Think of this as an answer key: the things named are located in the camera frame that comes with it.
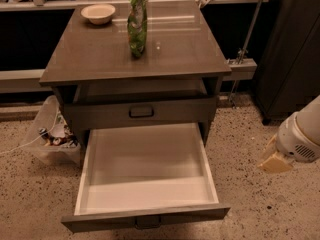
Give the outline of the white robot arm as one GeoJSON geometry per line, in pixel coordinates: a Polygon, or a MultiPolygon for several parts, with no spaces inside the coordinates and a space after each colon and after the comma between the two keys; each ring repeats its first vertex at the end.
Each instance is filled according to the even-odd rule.
{"type": "Polygon", "coordinates": [[[270,139],[257,167],[267,173],[282,173],[293,162],[320,158],[320,95],[281,123],[270,139]]]}

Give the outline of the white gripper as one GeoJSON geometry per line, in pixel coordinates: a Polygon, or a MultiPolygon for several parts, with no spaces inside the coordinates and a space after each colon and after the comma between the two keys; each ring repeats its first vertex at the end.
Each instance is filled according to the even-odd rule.
{"type": "Polygon", "coordinates": [[[320,120],[311,112],[295,112],[279,127],[266,145],[257,168],[266,173],[284,173],[293,169],[284,155],[298,162],[320,158],[320,120]]]}

